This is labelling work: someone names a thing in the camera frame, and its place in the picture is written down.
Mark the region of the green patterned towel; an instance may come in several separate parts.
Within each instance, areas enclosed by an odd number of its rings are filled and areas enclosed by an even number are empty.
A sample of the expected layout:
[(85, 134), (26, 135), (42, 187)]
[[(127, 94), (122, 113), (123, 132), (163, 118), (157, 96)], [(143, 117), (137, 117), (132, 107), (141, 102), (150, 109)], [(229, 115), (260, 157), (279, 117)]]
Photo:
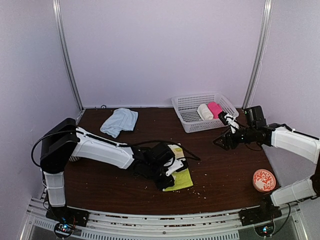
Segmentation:
[[(169, 144), (168, 146), (174, 153), (175, 159), (186, 158), (181, 147), (173, 144)], [(171, 175), (174, 177), (174, 186), (164, 189), (163, 192), (179, 192), (182, 189), (187, 189), (193, 186), (193, 181), (188, 167), (180, 172), (173, 172)]]

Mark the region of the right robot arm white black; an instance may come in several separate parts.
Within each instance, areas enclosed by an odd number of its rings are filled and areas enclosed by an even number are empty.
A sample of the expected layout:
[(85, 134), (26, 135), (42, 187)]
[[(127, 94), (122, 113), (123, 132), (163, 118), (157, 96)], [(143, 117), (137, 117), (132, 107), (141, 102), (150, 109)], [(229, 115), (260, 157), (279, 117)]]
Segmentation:
[(256, 143), (283, 149), (301, 156), (316, 165), (315, 172), (306, 179), (281, 187), (271, 193), (266, 202), (256, 210), (259, 220), (268, 220), (276, 207), (320, 196), (320, 139), (296, 131), (285, 123), (267, 124), (260, 105), (243, 110), (247, 126), (237, 122), (236, 118), (222, 111), (219, 120), (229, 129), (213, 140), (213, 143), (224, 150), (233, 150), (239, 144)]

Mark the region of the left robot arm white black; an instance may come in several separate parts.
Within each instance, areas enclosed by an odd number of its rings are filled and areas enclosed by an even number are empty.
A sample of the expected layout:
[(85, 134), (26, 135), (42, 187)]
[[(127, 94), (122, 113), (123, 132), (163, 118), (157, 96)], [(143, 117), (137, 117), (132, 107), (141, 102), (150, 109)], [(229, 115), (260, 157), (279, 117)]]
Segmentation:
[(40, 161), (48, 202), (52, 213), (61, 222), (72, 218), (72, 211), (66, 207), (64, 171), (71, 158), (86, 158), (119, 169), (130, 170), (154, 181), (159, 190), (172, 187), (175, 178), (170, 167), (174, 153), (164, 142), (154, 147), (115, 142), (76, 125), (73, 118), (66, 118), (37, 142), (41, 145)]

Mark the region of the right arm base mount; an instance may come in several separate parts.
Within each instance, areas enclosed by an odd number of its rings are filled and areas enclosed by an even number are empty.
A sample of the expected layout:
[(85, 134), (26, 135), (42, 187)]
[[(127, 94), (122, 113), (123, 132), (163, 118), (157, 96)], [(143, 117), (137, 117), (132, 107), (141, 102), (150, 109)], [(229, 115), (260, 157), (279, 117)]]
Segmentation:
[(282, 216), (280, 207), (273, 204), (269, 195), (262, 199), (259, 206), (243, 208), (238, 214), (242, 226), (267, 222)]

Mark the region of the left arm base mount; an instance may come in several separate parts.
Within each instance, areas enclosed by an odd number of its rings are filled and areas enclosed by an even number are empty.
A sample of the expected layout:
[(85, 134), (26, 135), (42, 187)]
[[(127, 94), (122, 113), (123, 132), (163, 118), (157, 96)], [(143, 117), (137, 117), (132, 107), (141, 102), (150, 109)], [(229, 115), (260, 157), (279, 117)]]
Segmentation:
[(49, 205), (45, 216), (48, 219), (55, 220), (60, 223), (86, 227), (89, 219), (89, 212), (67, 206), (53, 207)]

